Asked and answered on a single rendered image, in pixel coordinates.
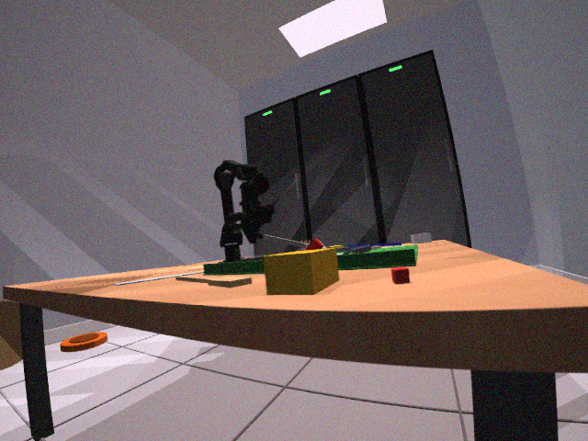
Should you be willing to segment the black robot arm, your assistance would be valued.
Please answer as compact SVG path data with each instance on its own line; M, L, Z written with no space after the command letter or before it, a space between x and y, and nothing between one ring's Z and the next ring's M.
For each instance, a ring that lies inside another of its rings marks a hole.
M228 215L235 213L232 199L232 185L235 177L239 180L246 180L246 182L240 185L241 199L257 198L258 195L265 193L269 189L268 180L263 176L263 173L259 172L255 165L239 164L232 160L224 160L217 167L214 174L214 181L216 187L220 190L225 222L220 237L220 248L224 247L226 256L226 260L223 261L243 259L239 249L239 245L243 244L241 228L237 225L236 221L234 223L227 222ZM274 205L267 204L264 207L261 206L260 202L257 203L255 205L254 201L252 201L249 211L250 216L259 215L265 218L272 218L272 214L275 213ZM237 244L225 245L229 243Z

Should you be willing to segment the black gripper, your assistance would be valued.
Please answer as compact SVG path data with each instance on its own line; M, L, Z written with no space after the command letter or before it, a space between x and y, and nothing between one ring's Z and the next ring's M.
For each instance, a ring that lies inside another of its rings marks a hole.
M240 224L237 224L241 230L243 231L245 237L247 238L249 243L255 243L256 237L253 237L253 232L258 233L260 227L268 222L273 222L272 218L270 217L261 217L259 215L250 216L250 206L252 201L254 201L255 205L257 202L257 198L242 198L242 202L239 202L239 205L242 206L242 212L235 212L231 213L227 217L227 222L234 223L235 221L240 221Z

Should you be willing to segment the olive-brown box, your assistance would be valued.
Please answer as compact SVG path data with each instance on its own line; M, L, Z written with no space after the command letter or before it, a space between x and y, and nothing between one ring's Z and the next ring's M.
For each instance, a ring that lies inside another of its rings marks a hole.
M339 280L336 248L263 256L266 295L315 295Z

